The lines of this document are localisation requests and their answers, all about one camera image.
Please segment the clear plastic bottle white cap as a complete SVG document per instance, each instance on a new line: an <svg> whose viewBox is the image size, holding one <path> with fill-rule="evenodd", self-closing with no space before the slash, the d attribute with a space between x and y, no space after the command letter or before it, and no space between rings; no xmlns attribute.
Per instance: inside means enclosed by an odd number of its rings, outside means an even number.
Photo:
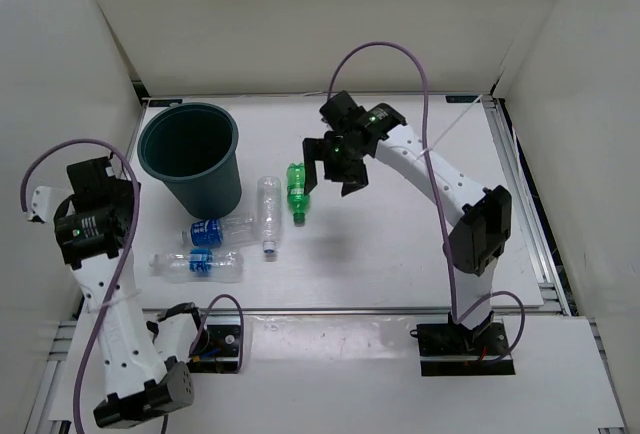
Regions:
<svg viewBox="0 0 640 434"><path fill-rule="evenodd" d="M276 176L264 176L257 188L258 233L263 252L277 254L282 227L282 187Z"/></svg>

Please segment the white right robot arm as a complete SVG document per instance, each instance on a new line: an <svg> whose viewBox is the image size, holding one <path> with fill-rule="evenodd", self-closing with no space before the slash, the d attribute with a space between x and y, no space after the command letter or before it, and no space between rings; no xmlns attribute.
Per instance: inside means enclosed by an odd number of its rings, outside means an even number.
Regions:
<svg viewBox="0 0 640 434"><path fill-rule="evenodd" d="M371 157L432 201L444 226L453 323L449 341L460 353L476 351L492 321L494 271L511 235L509 191L501 185L484 187L437 153L425 150L406 118L386 103L365 109L341 91L320 113L329 128L322 137L302 142L304 191L310 193L316 187L318 163L323 165L325 179L341 184L342 195L365 188L364 160Z"/></svg>

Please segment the green plastic bottle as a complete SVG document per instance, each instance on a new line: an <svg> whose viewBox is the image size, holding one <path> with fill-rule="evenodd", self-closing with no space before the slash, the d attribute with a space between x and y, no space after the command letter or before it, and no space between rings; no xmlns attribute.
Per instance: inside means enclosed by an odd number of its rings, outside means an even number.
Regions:
<svg viewBox="0 0 640 434"><path fill-rule="evenodd" d="M305 167L303 163L291 163L286 171L287 204L293 216L294 225L301 227L306 222L310 207L310 196L305 193Z"/></svg>

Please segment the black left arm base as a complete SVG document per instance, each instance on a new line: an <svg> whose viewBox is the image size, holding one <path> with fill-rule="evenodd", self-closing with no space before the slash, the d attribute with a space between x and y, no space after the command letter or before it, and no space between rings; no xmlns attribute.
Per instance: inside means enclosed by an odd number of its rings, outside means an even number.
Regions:
<svg viewBox="0 0 640 434"><path fill-rule="evenodd" d="M244 322L216 319L207 325L187 366L197 374L239 374L244 358Z"/></svg>

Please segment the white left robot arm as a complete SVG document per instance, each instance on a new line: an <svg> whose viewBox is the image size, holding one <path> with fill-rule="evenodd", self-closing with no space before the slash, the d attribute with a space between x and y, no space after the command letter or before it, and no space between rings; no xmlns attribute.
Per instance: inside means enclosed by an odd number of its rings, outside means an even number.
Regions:
<svg viewBox="0 0 640 434"><path fill-rule="evenodd" d="M54 214L54 234L93 315L105 398L93 410L100 428L126 429L192 405L189 354L206 349L210 331L196 306L178 304L148 321L137 299L133 257L123 248L132 215L131 182L100 157L67 168L72 194Z"/></svg>

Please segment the clear bottle small blue label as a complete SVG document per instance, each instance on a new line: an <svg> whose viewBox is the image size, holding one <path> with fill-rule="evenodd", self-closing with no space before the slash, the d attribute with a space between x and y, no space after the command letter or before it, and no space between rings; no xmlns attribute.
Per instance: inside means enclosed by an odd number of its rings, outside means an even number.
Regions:
<svg viewBox="0 0 640 434"><path fill-rule="evenodd" d="M239 252L193 248L180 253L154 254L149 260L152 274L176 284L191 282L239 283L244 258Z"/></svg>

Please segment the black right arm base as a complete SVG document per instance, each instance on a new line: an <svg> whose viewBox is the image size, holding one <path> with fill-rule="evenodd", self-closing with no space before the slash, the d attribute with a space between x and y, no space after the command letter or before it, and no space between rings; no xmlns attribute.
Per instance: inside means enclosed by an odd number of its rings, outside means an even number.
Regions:
<svg viewBox="0 0 640 434"><path fill-rule="evenodd" d="M423 377L512 376L514 362L501 322L492 322L474 340L450 323L418 324L410 331L418 343Z"/></svg>

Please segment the clear bottle large blue label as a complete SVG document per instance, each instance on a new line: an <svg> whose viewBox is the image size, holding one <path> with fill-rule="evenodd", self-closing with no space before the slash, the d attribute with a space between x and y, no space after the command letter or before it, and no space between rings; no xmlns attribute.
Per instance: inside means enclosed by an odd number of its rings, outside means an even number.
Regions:
<svg viewBox="0 0 640 434"><path fill-rule="evenodd" d="M181 233L189 247L231 248L253 244L254 215L232 214L223 218L200 220Z"/></svg>

